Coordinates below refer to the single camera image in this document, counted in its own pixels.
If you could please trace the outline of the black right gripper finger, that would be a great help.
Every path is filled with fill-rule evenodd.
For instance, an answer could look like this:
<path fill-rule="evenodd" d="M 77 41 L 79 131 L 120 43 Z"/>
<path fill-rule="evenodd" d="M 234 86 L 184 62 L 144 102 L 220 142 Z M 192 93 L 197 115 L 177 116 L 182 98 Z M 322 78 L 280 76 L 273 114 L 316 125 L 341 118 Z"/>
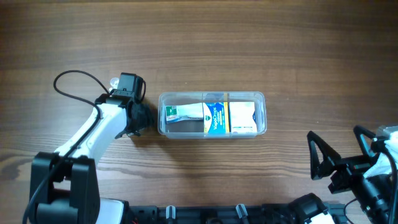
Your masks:
<path fill-rule="evenodd" d="M 336 162 L 341 156 L 313 131 L 307 134 L 310 151 L 310 175 L 312 180 L 328 177 L 335 170 Z"/>
<path fill-rule="evenodd" d="M 372 151 L 371 145 L 366 141 L 366 139 L 373 140 L 376 137 L 376 134 L 360 125 L 356 125 L 353 131 L 363 155 L 375 157 L 376 153 Z"/>

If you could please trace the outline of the clear plastic container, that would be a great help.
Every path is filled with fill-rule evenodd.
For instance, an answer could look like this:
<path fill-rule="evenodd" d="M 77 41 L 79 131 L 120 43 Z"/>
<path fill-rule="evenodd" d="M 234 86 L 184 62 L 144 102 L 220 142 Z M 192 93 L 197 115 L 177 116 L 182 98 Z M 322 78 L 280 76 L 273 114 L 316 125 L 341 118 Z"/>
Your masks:
<path fill-rule="evenodd" d="M 192 103 L 254 102 L 257 131 L 255 133 L 232 133 L 229 118 L 229 132 L 207 134 L 203 130 L 203 120 L 186 120 L 176 123 L 166 122 L 165 107 Z M 228 139 L 254 138 L 267 130 L 266 99 L 259 91 L 191 91 L 165 92 L 159 96 L 158 131 L 169 139 Z"/>

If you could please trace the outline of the white green Panadol box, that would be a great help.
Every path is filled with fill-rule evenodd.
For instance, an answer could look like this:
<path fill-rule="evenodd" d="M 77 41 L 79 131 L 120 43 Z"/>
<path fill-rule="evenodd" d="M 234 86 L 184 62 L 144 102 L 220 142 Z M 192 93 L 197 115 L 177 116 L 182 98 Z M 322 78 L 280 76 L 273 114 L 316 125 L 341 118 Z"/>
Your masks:
<path fill-rule="evenodd" d="M 186 120 L 203 120 L 203 104 L 169 105 L 165 107 L 166 122 L 176 123 Z"/>

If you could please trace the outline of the blue VapoDrops box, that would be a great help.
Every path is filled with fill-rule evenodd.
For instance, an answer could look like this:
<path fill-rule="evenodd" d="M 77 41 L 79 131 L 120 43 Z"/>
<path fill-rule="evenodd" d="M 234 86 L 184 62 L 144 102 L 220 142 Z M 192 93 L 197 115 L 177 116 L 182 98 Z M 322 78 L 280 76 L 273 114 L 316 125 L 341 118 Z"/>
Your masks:
<path fill-rule="evenodd" d="M 202 103 L 203 130 L 207 134 L 229 132 L 229 108 L 227 102 Z"/>

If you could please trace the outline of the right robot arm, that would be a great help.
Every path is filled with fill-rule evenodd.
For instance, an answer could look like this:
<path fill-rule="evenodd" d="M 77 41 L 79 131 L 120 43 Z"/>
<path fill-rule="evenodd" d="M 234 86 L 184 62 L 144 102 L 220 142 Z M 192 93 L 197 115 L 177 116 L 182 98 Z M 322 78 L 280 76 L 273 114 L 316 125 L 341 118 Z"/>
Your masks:
<path fill-rule="evenodd" d="M 352 192 L 372 223 L 397 223 L 397 127 L 353 131 L 362 154 L 347 158 L 313 131 L 307 134 L 311 178 L 329 177 L 332 194 Z"/>

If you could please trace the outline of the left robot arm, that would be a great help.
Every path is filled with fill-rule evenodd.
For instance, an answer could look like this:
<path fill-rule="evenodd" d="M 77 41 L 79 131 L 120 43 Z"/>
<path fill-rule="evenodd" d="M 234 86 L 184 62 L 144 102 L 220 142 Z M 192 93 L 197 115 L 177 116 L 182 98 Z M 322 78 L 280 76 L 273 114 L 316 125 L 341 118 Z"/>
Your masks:
<path fill-rule="evenodd" d="M 128 203 L 101 198 L 96 165 L 123 135 L 139 136 L 154 122 L 141 96 L 102 94 L 75 135 L 33 161 L 23 223 L 122 223 Z"/>

